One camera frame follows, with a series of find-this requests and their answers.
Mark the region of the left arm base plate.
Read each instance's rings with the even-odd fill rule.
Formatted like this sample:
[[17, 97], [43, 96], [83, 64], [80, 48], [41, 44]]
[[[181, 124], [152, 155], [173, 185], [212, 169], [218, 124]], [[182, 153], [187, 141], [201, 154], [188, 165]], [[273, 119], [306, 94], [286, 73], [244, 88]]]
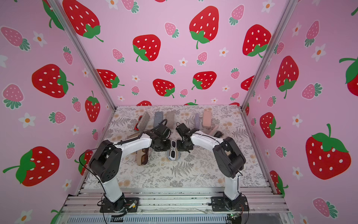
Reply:
[[135, 213], [138, 210], [139, 198], [129, 197], [129, 198], [120, 198], [116, 202], [111, 202], [109, 199], [104, 197], [98, 206], [100, 207], [100, 212], [102, 214], [106, 213], [115, 213], [118, 215], [125, 215], [127, 213]]

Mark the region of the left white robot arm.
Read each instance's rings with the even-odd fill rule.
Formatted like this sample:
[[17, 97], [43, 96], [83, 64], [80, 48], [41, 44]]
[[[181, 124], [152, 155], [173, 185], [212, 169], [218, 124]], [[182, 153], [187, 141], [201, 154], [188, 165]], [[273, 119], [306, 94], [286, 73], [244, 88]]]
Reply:
[[136, 138], [119, 142], [103, 141], [100, 147], [94, 149], [95, 153], [85, 168], [98, 179], [105, 198], [112, 204], [125, 200], [122, 190], [115, 183], [121, 158], [147, 148], [168, 151], [171, 147], [171, 130], [166, 124], [167, 120], [164, 119], [156, 127], [140, 132]]

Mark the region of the grey case mint interior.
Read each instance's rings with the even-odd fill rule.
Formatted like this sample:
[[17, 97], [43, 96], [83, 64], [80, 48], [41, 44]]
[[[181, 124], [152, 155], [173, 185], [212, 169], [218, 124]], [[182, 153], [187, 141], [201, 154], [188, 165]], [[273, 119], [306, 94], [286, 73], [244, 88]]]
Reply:
[[167, 112], [166, 119], [167, 125], [172, 125], [174, 123], [175, 113], [174, 112]]

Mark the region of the pink case round glasses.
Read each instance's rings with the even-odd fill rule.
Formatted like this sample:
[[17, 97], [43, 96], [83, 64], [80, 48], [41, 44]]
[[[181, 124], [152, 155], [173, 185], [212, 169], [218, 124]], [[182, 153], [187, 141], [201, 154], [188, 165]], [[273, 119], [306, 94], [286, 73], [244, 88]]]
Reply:
[[202, 126], [209, 129], [212, 125], [212, 112], [210, 110], [204, 110]]

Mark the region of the grey case tan interior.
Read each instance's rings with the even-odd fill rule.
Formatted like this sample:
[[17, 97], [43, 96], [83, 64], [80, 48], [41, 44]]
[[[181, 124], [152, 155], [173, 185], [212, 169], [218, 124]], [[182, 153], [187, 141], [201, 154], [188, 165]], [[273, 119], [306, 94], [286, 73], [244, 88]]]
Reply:
[[194, 117], [194, 126], [196, 129], [200, 129], [200, 116], [198, 113], [196, 113]]

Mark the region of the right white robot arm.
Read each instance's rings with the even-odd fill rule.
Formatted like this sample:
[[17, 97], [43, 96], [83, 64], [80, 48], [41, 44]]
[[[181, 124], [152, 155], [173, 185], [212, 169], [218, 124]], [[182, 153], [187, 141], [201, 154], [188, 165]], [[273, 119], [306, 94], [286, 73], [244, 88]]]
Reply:
[[225, 176], [224, 198], [233, 206], [242, 197], [239, 186], [239, 176], [246, 163], [246, 158], [231, 137], [225, 139], [210, 136], [193, 128], [189, 129], [181, 123], [176, 127], [181, 139], [177, 140], [177, 149], [190, 152], [195, 146], [213, 152], [217, 166]]

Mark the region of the blue-grey case purple glasses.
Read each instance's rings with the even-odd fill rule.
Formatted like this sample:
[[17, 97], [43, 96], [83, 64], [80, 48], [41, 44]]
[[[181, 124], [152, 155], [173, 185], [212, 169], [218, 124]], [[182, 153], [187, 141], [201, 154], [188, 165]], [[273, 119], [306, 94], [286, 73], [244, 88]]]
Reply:
[[153, 127], [156, 128], [163, 120], [163, 112], [155, 112]]

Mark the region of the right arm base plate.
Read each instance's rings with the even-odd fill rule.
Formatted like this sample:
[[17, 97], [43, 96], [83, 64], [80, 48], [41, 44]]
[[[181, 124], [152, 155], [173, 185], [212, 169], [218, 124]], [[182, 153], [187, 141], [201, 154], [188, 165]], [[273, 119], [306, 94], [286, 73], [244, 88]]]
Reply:
[[228, 197], [211, 197], [208, 206], [215, 212], [244, 212], [250, 211], [248, 200], [245, 196], [238, 196], [235, 200]]

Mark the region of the light blue case white glasses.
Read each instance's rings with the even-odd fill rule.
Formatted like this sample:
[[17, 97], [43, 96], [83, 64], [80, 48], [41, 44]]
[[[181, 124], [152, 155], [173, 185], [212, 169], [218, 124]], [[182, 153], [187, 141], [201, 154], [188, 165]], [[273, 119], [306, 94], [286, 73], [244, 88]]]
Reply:
[[177, 150], [177, 142], [175, 140], [171, 140], [170, 150], [168, 150], [168, 159], [170, 161], [177, 161], [180, 157], [180, 153]]

